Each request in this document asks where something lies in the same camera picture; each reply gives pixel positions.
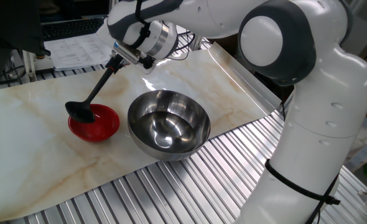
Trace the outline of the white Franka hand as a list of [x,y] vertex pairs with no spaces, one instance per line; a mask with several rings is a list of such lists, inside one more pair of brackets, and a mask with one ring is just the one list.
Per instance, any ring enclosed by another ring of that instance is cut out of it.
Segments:
[[[138,70],[145,74],[150,74],[155,69],[155,61],[149,63],[150,67],[145,68],[145,54],[138,50],[134,50],[128,47],[126,44],[113,39],[107,28],[107,19],[104,19],[103,25],[96,32],[97,38],[99,38],[108,47],[112,48],[112,54],[110,60],[107,62],[105,67],[112,67],[113,73],[116,73],[124,65],[134,65]],[[122,56],[123,60],[116,60],[116,55]]]

